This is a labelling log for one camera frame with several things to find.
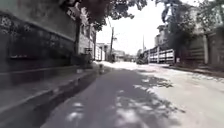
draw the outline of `asphalt road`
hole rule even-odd
[[[223,128],[224,80],[117,63],[41,128]]]

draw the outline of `sky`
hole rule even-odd
[[[191,4],[193,0],[182,1]],[[114,35],[117,38],[117,41],[113,43],[113,48],[135,55],[139,49],[143,48],[143,38],[144,46],[147,49],[153,48],[155,36],[159,34],[157,27],[163,24],[161,20],[163,9],[162,4],[155,6],[155,2],[149,1],[142,11],[138,11],[137,8],[129,9],[135,15],[134,19],[110,20],[111,26],[114,27]],[[112,31],[109,23],[107,24],[102,31],[97,33],[97,43],[110,43]]]

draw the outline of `sidewalk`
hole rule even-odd
[[[216,71],[208,68],[184,68],[184,67],[177,67],[177,66],[165,66],[164,68],[168,69],[175,69],[175,70],[182,70],[187,72],[193,72],[193,73],[200,73],[204,75],[209,76],[216,76],[216,77],[223,77],[224,78],[224,72]]]
[[[57,76],[0,90],[0,127],[9,127],[8,124],[13,124],[12,122],[24,116],[24,113],[49,102],[63,92],[82,88],[82,83],[88,81],[93,74],[96,74],[96,70],[89,69],[82,73]]]

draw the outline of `wall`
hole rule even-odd
[[[75,28],[58,0],[1,0],[0,72],[70,65]]]
[[[191,41],[187,51],[186,59],[188,62],[203,64],[205,52],[203,36],[197,36],[193,41]]]
[[[0,11],[75,40],[75,21],[59,8],[60,0],[1,0]]]
[[[0,12],[0,72],[64,66],[71,40]]]
[[[224,39],[214,33],[209,35],[209,64],[224,69]]]

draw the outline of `curb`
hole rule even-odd
[[[180,68],[180,67],[174,67],[174,66],[169,66],[169,67],[165,67],[165,68],[224,78],[224,73],[222,73],[222,72],[208,71],[208,70],[203,70],[203,69]]]
[[[40,126],[44,121],[43,116],[47,118],[52,109],[85,89],[97,76],[96,70],[87,71],[58,88],[42,91],[5,108],[0,112],[0,128],[36,128]]]

